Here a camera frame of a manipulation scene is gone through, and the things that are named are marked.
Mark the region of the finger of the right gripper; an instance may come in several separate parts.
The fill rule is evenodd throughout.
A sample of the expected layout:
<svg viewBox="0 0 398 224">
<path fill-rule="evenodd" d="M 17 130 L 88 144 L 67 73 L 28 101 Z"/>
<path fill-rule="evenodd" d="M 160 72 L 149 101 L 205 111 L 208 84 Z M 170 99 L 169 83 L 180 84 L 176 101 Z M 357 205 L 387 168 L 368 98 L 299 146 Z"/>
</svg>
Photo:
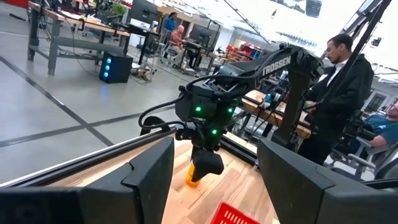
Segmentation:
<svg viewBox="0 0 398 224">
<path fill-rule="evenodd" d="M 192 162 L 194 166 L 192 182 L 197 182 L 207 174 L 220 175 L 224 170 L 221 156 L 214 152 L 199 150 L 193 154 Z"/>
</svg>

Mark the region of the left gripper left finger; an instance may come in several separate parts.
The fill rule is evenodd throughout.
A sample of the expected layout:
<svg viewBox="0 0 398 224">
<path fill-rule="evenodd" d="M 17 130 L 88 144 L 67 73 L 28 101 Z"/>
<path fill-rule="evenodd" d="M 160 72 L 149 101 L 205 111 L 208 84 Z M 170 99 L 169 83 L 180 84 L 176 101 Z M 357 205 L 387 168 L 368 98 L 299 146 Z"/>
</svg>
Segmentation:
<svg viewBox="0 0 398 224">
<path fill-rule="evenodd" d="M 163 138 L 85 186 L 83 223 L 161 223 L 174 166 L 174 139 Z"/>
</svg>

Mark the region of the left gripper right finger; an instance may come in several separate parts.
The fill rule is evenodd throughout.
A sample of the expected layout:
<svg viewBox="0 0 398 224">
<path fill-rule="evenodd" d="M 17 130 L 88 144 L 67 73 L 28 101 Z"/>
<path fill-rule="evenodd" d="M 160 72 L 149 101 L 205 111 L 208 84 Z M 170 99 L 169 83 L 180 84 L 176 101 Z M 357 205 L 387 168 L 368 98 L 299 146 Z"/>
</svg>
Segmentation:
<svg viewBox="0 0 398 224">
<path fill-rule="evenodd" d="M 268 139 L 257 157 L 281 223 L 397 224 L 396 179 L 358 182 Z"/>
</svg>

